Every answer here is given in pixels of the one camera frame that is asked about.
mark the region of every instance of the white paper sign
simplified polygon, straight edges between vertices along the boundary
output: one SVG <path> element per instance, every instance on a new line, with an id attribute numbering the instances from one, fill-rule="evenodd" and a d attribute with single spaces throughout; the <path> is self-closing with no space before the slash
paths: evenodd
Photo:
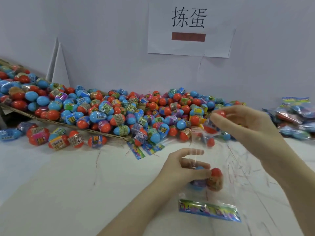
<path id="1" fill-rule="evenodd" d="M 148 53 L 228 58 L 244 0 L 150 0 Z"/>

